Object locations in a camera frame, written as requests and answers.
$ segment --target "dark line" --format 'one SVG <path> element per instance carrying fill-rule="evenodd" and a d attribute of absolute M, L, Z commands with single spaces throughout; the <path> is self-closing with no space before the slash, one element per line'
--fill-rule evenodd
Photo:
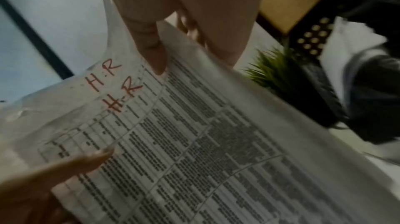
<path fill-rule="evenodd" d="M 0 5 L 60 78 L 67 79 L 74 75 L 8 0 L 0 0 Z"/>
<path fill-rule="evenodd" d="M 255 20 L 267 33 L 269 33 L 272 37 L 275 38 L 279 43 L 282 43 L 283 34 L 279 31 L 274 25 L 271 24 L 264 16 L 260 13 L 257 15 Z"/>

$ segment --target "perforated black organizer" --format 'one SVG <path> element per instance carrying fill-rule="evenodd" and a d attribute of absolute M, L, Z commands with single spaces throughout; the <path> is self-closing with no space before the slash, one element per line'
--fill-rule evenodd
<path fill-rule="evenodd" d="M 394 140 L 395 137 L 399 136 L 399 130 L 388 129 L 390 122 L 386 124 L 375 123 L 370 115 L 365 118 L 352 118 L 349 116 L 333 91 L 318 58 L 332 32 L 333 21 L 336 16 L 351 16 L 349 18 L 351 21 L 365 22 L 376 33 L 388 37 L 389 42 L 387 42 L 387 45 L 391 49 L 393 48 L 396 54 L 399 51 L 396 50 L 396 45 L 400 44 L 400 20 L 398 20 L 400 9 L 397 13 L 388 12 L 387 17 L 379 15 L 379 7 L 382 5 L 390 10 L 397 9 L 391 5 L 393 1 L 321 0 L 289 33 L 289 46 L 294 49 L 299 65 L 325 100 L 332 113 L 339 121 L 345 122 L 350 129 L 359 134 L 364 140 L 376 144 Z"/>

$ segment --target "green plant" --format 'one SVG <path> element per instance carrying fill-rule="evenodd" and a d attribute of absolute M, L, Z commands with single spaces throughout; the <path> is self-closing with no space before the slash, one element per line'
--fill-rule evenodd
<path fill-rule="evenodd" d="M 258 51 L 258 57 L 252 66 L 245 69 L 245 72 L 258 85 L 267 88 L 324 127 L 330 127 L 337 122 L 287 46 L 282 50 L 274 48 Z"/>

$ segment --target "hole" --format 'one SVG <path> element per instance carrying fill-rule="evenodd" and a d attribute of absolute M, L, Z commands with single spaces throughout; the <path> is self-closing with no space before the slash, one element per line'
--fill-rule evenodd
<path fill-rule="evenodd" d="M 311 29 L 314 30 L 314 31 L 318 31 L 320 29 L 320 27 L 318 25 L 313 25 L 311 27 Z"/>
<path fill-rule="evenodd" d="M 326 18 L 326 17 L 320 19 L 320 23 L 322 23 L 322 24 L 326 24 L 326 23 L 328 23 L 329 21 L 330 21 L 330 19 L 329 19 L 329 18 Z"/>
<path fill-rule="evenodd" d="M 321 36 L 321 37 L 325 37 L 325 36 L 328 35 L 328 32 L 326 32 L 326 31 L 321 31 L 321 32 L 318 33 L 318 35 Z"/>

